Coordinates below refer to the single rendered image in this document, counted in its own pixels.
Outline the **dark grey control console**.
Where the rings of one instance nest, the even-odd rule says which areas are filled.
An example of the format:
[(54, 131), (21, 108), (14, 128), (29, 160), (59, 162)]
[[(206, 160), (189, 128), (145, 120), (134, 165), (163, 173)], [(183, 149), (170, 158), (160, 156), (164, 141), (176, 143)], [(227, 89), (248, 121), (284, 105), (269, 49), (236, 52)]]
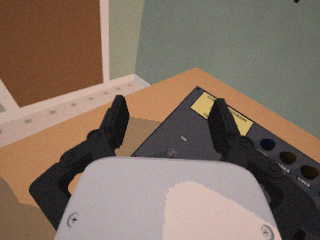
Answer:
[[(130, 157), (219, 161), (207, 122), (217, 98), (196, 86)], [(247, 116), (228, 106), (241, 135), (277, 162), (312, 197), (316, 211), (290, 240), (320, 240), (320, 163)], [(293, 154), (294, 153), (294, 154)], [(311, 166), (311, 167), (310, 167)]]

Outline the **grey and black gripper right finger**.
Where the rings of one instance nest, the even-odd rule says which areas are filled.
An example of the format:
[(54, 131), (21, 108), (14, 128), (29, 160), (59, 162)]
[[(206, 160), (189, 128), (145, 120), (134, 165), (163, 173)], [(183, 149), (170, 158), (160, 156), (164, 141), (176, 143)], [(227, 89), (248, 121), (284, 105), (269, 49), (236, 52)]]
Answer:
[(314, 200), (277, 162), (254, 148), (251, 138), (240, 134), (224, 98), (214, 101), (207, 122), (213, 148), (222, 155), (219, 161), (247, 169), (264, 186), (281, 239), (290, 240), (316, 211)]

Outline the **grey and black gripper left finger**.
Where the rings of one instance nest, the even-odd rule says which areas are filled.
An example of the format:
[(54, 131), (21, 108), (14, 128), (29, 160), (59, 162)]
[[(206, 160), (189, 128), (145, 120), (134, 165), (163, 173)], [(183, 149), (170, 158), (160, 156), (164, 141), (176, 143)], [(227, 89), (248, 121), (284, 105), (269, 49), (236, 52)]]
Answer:
[(116, 156), (114, 150), (123, 143), (129, 118), (125, 97), (116, 95), (99, 129), (90, 131), (85, 141), (63, 153), (58, 163), (31, 183), (30, 195), (56, 231), (72, 195), (70, 182), (90, 163)]

